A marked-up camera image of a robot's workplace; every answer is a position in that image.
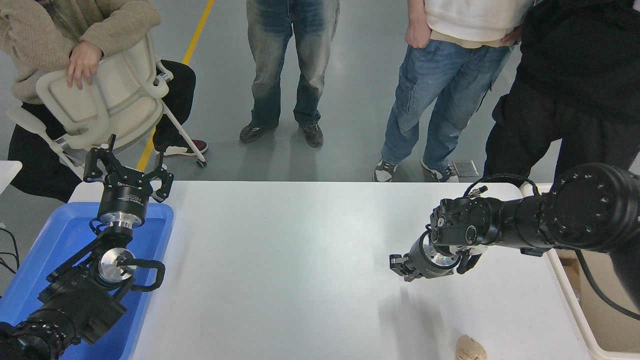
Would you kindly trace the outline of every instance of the hand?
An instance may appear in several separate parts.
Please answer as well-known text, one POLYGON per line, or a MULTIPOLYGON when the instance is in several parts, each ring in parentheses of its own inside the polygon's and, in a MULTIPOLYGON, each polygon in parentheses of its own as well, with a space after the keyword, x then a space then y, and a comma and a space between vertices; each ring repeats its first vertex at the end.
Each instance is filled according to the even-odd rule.
POLYGON ((522 41, 522 25, 518 25, 512 32, 504 35, 502 42, 521 42, 522 41))
POLYGON ((82 90, 82 78, 91 85, 92 76, 98 73, 98 61, 102 58, 102 50, 88 41, 81 41, 69 56, 67 68, 67 86, 72 88, 74 81, 78 89, 82 90))
POLYGON ((431 28, 426 22, 409 23, 404 41, 416 49, 424 49, 431 38, 431 28))

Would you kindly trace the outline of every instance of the sneaker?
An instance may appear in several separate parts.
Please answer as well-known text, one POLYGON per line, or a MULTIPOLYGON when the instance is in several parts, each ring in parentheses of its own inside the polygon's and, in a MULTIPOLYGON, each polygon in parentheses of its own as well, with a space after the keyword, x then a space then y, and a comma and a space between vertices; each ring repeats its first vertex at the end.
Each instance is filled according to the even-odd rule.
MULTIPOLYGON (((209 146, 206 142, 202 140, 194 140, 191 139, 194 145, 200 150, 200 152, 206 152, 209 149, 209 146)), ((169 155, 185 155, 185 156, 195 156, 195 152, 191 150, 191 147, 187 143, 187 141, 181 136, 178 135, 171 140, 167 140, 160 144, 154 144, 157 152, 164 151, 165 156, 169 155)))
POLYGON ((254 142, 269 130, 271 129, 259 127, 256 126, 253 122, 250 122, 249 125, 243 127, 242 131, 240 131, 240 141, 242 141, 243 143, 254 142))
POLYGON ((431 177, 438 183, 459 183, 458 174, 456 173, 456 168, 453 166, 448 166, 442 168, 440 170, 431 170, 427 165, 424 164, 424 160, 420 160, 420 164, 424 170, 427 170, 431 177))
POLYGON ((390 183, 394 178, 394 172, 396 172, 397 165, 391 165, 384 160, 380 160, 376 170, 373 172, 373 181, 375 183, 390 183))
POLYGON ((322 130, 318 123, 311 125, 300 125, 298 124, 300 129, 302 129, 305 134, 305 141, 311 147, 320 147, 324 143, 324 135, 322 134, 322 130))

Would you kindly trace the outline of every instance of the black cable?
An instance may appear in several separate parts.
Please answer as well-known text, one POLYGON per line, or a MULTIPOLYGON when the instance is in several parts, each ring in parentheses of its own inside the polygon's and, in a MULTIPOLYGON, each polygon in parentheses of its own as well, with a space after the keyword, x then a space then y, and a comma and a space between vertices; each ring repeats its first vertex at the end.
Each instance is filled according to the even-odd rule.
POLYGON ((94 221, 99 221, 100 219, 98 219, 97 217, 91 219, 89 221, 89 227, 91 228, 91 231, 93 231, 94 234, 99 235, 102 232, 101 227, 105 227, 106 224, 100 223, 98 226, 94 226, 93 222, 94 221))
POLYGON ((11 239, 13 240, 13 248, 15 249, 15 263, 16 263, 16 268, 20 268, 20 254, 18 254, 18 244, 15 242, 15 236, 11 233, 11 231, 7 230, 7 229, 3 229, 0 227, 0 230, 6 232, 7 234, 9 234, 9 236, 11 236, 11 239))
POLYGON ((487 180, 496 179, 496 178, 503 178, 503 179, 506 178, 506 179, 512 179, 512 180, 525 181, 531 184, 531 186, 533 187, 533 195, 540 195, 540 191, 538 190, 538 185, 536 185, 536 183, 531 181, 528 177, 514 175, 514 174, 495 174, 495 175, 485 176, 482 179, 477 180, 476 182, 469 185, 469 187, 467 188, 463 196, 468 196, 469 193, 471 192, 471 189, 473 189, 475 185, 478 185, 479 183, 483 183, 487 180))
POLYGON ((11 255, 15 259, 15 264, 18 265, 18 257, 12 252, 0 252, 0 255, 11 255))
POLYGON ((615 310, 619 311, 620 313, 623 313, 624 315, 627 315, 630 318, 640 320, 640 314, 634 313, 631 310, 627 310, 624 307, 621 307, 620 305, 613 302, 613 300, 609 299, 607 295, 604 295, 600 287, 598 287, 598 285, 596 284, 596 281, 594 280, 593 275, 591 275, 591 271, 587 266, 587 261, 584 259, 584 256, 582 255, 582 251, 576 250, 575 255, 578 257, 578 262, 582 267, 582 271, 584 271, 584 276, 587 278, 589 285, 591 285, 591 287, 593 288, 593 291, 595 291, 596 294, 598 294, 598 296, 602 299, 602 301, 606 302, 607 305, 613 307, 615 310))
POLYGON ((12 269, 11 267, 9 267, 9 265, 7 265, 7 264, 4 262, 4 259, 3 259, 3 258, 0 258, 0 265, 4 266, 5 268, 9 269, 9 271, 10 271, 10 272, 12 272, 12 273, 14 273, 14 274, 15 274, 15 270, 14 270, 14 269, 12 269))

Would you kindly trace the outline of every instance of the white table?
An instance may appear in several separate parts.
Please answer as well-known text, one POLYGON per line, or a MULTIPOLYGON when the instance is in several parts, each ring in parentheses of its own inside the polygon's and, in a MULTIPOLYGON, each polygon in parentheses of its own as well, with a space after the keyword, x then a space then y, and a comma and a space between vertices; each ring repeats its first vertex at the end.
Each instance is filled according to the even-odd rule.
POLYGON ((465 275, 413 282, 389 270, 466 186, 174 182, 166 276, 132 359, 450 360, 462 334, 491 360, 591 359, 546 256, 491 247, 465 275))
POLYGON ((19 161, 0 160, 0 193, 9 186, 20 169, 22 169, 22 163, 19 161))

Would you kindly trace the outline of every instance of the blue plastic tray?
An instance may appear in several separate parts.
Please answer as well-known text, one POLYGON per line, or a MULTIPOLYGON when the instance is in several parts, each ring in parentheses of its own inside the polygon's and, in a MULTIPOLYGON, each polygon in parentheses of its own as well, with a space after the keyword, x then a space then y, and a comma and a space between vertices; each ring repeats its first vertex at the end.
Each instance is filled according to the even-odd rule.
MULTIPOLYGON (((42 303, 38 294, 49 285, 45 279, 95 235, 89 221, 98 213, 97 202, 72 202, 56 209, 20 266, 6 293, 0 299, 0 321, 17 325, 42 303)), ((148 205, 145 224, 134 229, 127 246, 136 258, 162 260, 171 235, 173 210, 165 204, 148 205)), ((136 284, 150 285, 156 271, 139 269, 136 284)), ((62 360, 125 360, 131 355, 142 326, 151 293, 130 291, 122 301, 127 312, 93 346, 85 341, 71 345, 62 360)))

